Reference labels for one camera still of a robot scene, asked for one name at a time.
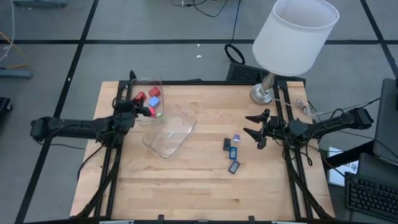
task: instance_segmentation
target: wooden tabletop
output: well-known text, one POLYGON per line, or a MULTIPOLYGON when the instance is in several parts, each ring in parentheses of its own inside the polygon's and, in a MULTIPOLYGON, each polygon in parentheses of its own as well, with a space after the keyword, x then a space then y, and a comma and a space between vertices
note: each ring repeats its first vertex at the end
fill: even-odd
MULTIPOLYGON (((111 106, 117 82, 104 82, 99 93, 95 118, 113 113, 111 106)), ((302 82, 290 82, 291 102, 307 102, 302 82)), ((159 214, 167 220, 294 220, 286 164, 282 147, 268 139, 263 150, 243 131, 243 127, 260 129, 260 124, 246 120, 269 108, 277 116, 275 103, 259 106, 252 103, 252 86, 169 85, 163 86, 165 107, 176 104, 197 123, 193 134, 170 159, 159 157, 145 147, 144 128, 139 123, 124 138, 119 177, 114 198, 113 219, 155 220, 159 214), (241 163, 235 175, 228 172, 232 163, 223 151, 223 139, 240 134, 237 143, 241 163)), ((148 91, 135 86, 134 92, 148 91)), ((293 108, 295 118, 311 123, 302 110, 293 108)), ((318 147, 316 141, 310 145, 318 147)), ((89 141, 85 158, 99 144, 89 141)), ((98 189, 104 152, 83 168, 76 188, 71 215, 76 215, 98 189)), ((334 216, 326 177, 319 153, 310 149, 313 166, 303 157, 308 189, 318 203, 334 216)), ((301 191, 298 189, 302 216, 305 216, 301 191)), ((104 194, 104 214, 108 193, 104 194)))

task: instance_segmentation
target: lamp base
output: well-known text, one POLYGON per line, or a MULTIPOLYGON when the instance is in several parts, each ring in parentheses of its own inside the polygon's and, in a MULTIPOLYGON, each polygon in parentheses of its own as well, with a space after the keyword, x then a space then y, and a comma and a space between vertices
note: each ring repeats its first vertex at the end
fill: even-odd
POLYGON ((274 99, 274 90, 263 90, 260 83, 256 84, 250 91, 250 99, 257 105, 267 105, 274 99))

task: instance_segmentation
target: floor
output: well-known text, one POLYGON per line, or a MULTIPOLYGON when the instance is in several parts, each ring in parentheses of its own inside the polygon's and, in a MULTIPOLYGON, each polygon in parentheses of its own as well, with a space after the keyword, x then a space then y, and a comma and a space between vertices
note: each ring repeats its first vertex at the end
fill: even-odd
MULTIPOLYGON (((340 12, 340 21, 329 36, 335 41, 326 43, 311 70, 301 76, 307 79, 308 99, 318 111, 373 100, 380 94, 382 79, 398 76, 393 60, 398 58, 398 1, 328 2, 340 12)), ((215 14, 223 3, 208 1, 201 9, 215 14)), ((259 67, 251 43, 274 3, 241 3, 235 39, 242 43, 236 46, 247 65, 259 67)), ((0 79, 0 96, 10 97, 14 104, 0 132, 2 223, 16 221, 40 152, 40 158, 44 158, 42 147, 29 137, 31 120, 54 114, 91 119, 101 82, 125 80, 130 69, 138 77, 158 76, 163 80, 225 80, 229 61, 223 47, 231 38, 237 5, 237 0, 230 0, 216 18, 206 17, 193 7, 172 6, 169 0, 69 0, 69 5, 61 9, 16 7, 15 43, 30 57, 29 69, 34 77, 0 79)), ((0 2, 0 32, 8 37, 10 8, 9 1, 0 2)), ((0 41, 2 55, 1 49, 7 45, 0 41)), ((13 49, 0 66, 24 60, 13 49)), ((373 118, 377 117, 377 108, 377 103, 368 107, 373 118)), ((353 132, 373 137, 374 127, 353 132)), ((325 136, 321 147, 350 149, 366 141, 336 133, 325 136)), ((56 142, 80 147, 86 144, 70 139, 56 142)), ((17 220, 67 218, 82 159, 83 150, 51 146, 30 206, 21 207, 29 208, 26 216, 22 212, 17 220)))

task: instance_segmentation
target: dark blue battery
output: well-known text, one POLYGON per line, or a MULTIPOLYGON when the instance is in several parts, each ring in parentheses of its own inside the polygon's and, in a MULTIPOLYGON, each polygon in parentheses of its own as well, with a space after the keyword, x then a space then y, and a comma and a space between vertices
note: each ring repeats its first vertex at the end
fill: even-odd
POLYGON ((238 148, 230 147, 229 148, 229 158, 235 160, 237 155, 238 155, 238 148))
POLYGON ((231 164, 231 166, 229 167, 228 172, 235 174, 235 172, 237 171, 237 169, 239 168, 240 165, 241 165, 240 163, 238 163, 237 161, 234 161, 231 164))

